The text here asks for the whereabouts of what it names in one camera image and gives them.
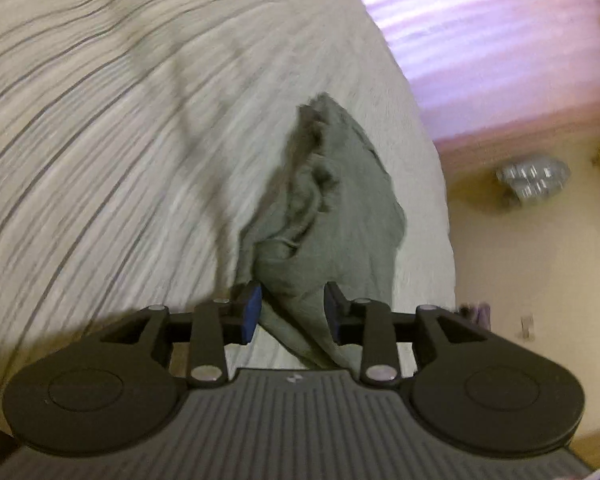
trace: crumpled green fabric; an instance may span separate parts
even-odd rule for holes
[[[376,150],[345,109],[320,94],[298,115],[295,161],[242,233],[235,283],[264,286],[260,324],[307,364],[357,372],[360,348],[331,339],[324,285],[391,304],[406,220]]]

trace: beige floor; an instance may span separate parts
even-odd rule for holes
[[[600,170],[596,145],[556,150],[573,175],[563,192],[528,209],[500,209],[491,173],[449,189],[458,303],[488,301],[496,333],[572,370],[587,396],[578,430],[600,430]],[[536,338],[520,339],[532,315]]]

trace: white bedsheet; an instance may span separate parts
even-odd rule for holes
[[[406,212],[395,310],[452,306],[438,156],[360,0],[0,0],[0,393],[122,312],[226,294],[320,91],[365,127]],[[229,354],[298,366],[263,331]]]

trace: ribbed gray panel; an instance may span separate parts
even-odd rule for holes
[[[567,450],[481,458],[426,433],[392,392],[348,372],[242,370],[192,392],[163,431],[127,450],[59,458],[21,449],[0,480],[549,480],[584,476]]]

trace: gray-green garment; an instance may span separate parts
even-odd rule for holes
[[[236,284],[264,285],[260,323],[292,352],[358,371],[360,348],[331,340],[323,287],[391,304],[404,213],[362,127],[327,94],[299,109],[289,152],[287,185],[242,233]]]

